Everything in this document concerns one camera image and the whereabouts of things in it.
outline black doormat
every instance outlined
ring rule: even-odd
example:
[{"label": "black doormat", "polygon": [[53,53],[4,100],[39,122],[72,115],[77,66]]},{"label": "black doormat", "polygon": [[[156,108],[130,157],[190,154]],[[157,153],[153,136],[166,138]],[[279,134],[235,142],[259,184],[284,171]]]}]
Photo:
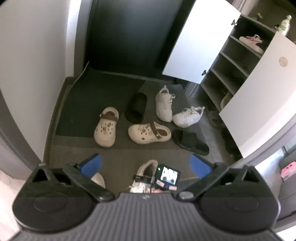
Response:
[{"label": "black doormat", "polygon": [[121,115],[144,82],[103,74],[88,66],[66,98],[56,135],[93,138],[100,113],[112,106]]}]

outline camera screen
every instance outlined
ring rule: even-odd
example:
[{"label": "camera screen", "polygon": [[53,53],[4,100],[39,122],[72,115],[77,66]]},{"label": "camera screen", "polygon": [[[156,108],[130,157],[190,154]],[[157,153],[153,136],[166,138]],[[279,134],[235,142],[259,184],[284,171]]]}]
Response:
[{"label": "camera screen", "polygon": [[161,174],[161,177],[160,177],[162,181],[175,185],[177,181],[177,177],[178,177],[178,172],[172,169],[163,167],[163,173]]}]

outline pink sneaker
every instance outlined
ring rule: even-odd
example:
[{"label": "pink sneaker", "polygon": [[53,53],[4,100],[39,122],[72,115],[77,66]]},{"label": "pink sneaker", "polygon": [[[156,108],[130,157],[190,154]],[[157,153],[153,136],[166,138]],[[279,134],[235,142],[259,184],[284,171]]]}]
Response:
[{"label": "pink sneaker", "polygon": [[282,171],[281,171],[281,177],[283,180],[287,180],[291,176],[293,176],[296,173],[296,162],[292,162],[289,165],[287,165]]},{"label": "pink sneaker", "polygon": [[246,37],[239,37],[239,40],[242,41],[244,44],[248,45],[251,47],[253,50],[258,52],[259,54],[264,54],[264,51],[257,46],[256,44],[262,44],[262,40],[260,37],[255,34],[253,37],[246,36]]}]

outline strap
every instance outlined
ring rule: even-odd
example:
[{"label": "strap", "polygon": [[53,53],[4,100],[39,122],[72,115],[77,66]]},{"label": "strap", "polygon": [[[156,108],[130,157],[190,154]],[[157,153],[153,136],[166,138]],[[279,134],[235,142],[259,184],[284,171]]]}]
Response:
[{"label": "strap", "polygon": [[137,183],[146,183],[146,184],[151,183],[151,177],[147,177],[147,176],[134,175],[133,180],[135,180],[135,182],[137,182]]},{"label": "strap", "polygon": [[118,118],[116,116],[113,115],[108,115],[108,114],[100,114],[100,117],[106,120],[111,120],[111,121],[118,121]]},{"label": "strap", "polygon": [[161,136],[160,136],[160,134],[158,133],[156,127],[155,127],[154,121],[150,122],[149,124],[150,124],[151,130],[152,130],[152,132],[155,134],[156,138],[157,138],[157,139],[160,139]]}]

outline door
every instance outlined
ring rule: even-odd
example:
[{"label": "door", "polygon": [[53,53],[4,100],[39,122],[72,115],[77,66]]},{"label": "door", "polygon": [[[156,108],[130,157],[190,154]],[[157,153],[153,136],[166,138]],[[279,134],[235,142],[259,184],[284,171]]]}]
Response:
[{"label": "door", "polygon": [[166,61],[159,67],[158,58],[182,2],[99,0],[87,47],[91,66],[157,78]]},{"label": "door", "polygon": [[296,45],[277,32],[220,116],[246,158],[296,114]]},{"label": "door", "polygon": [[196,0],[163,74],[200,83],[239,16],[240,12],[226,0]]}]

